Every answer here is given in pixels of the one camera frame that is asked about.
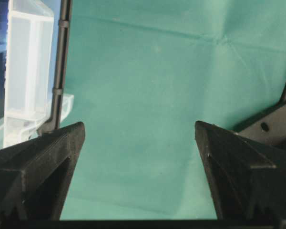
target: green cloth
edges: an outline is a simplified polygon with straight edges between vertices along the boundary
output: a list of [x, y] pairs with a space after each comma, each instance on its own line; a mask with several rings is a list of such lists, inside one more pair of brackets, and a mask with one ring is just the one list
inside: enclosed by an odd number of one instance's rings
[[63, 123], [83, 121], [62, 219], [216, 217], [194, 123], [279, 100], [286, 0], [75, 0]]

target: transparent plastic box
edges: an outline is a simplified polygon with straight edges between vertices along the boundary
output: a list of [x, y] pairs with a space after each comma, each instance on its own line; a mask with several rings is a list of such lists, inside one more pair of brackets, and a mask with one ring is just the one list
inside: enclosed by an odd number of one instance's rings
[[10, 0], [3, 146], [26, 141], [50, 117], [54, 15], [40, 0]]

